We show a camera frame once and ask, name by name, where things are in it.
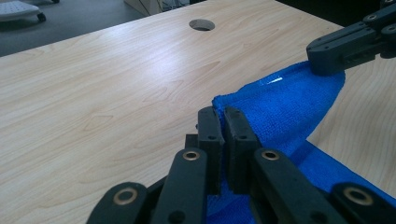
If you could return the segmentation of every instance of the chair wheel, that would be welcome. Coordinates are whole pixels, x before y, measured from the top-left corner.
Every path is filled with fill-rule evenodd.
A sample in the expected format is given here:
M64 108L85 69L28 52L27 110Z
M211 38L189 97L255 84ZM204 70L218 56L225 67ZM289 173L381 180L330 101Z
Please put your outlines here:
M44 13L42 13L42 12L40 14L37 14L37 17L38 17L39 21L46 21L47 20L46 15L44 15Z

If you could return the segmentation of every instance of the blue towel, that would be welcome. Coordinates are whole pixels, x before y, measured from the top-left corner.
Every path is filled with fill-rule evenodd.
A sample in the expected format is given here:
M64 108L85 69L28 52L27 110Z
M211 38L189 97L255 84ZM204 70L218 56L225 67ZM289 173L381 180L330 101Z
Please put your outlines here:
M344 72L330 77L312 74L309 62L297 63L238 92L215 97L221 124L225 106L243 111L264 147L283 151L311 181L325 191L340 182L354 182L375 191L393 206L396 200L306 141L343 88ZM224 179L221 196L208 196L207 223L254 223L248 196L233 195Z

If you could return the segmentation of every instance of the wooden table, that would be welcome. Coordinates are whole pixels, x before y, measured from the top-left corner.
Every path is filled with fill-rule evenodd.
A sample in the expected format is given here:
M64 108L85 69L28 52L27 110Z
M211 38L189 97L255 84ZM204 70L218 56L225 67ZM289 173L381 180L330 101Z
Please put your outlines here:
M0 223L83 223L112 186L151 185L214 96L306 60L339 28L272 0L216 0L0 58ZM393 196L395 70L347 70L309 138Z

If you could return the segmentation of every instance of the grommet hole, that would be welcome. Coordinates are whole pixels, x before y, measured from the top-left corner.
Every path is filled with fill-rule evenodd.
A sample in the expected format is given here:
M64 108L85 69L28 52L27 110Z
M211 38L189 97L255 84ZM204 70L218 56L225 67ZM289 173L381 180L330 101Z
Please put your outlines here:
M183 158L186 161L196 161L200 157L199 153L196 151L187 151L183 153Z
M211 31L215 29L215 23L213 21L197 19L190 21L190 27L197 31Z
M268 161L279 160L279 155L274 151L264 151L262 152L262 157L267 159Z
M133 188L119 190L113 197L113 202L117 205L132 203L137 197L137 191Z
M375 20L376 19L376 15L370 15L367 17L367 19L369 19L370 21Z
M368 206L373 204L373 197L366 193L364 190L348 187L344 189L344 195L352 202Z

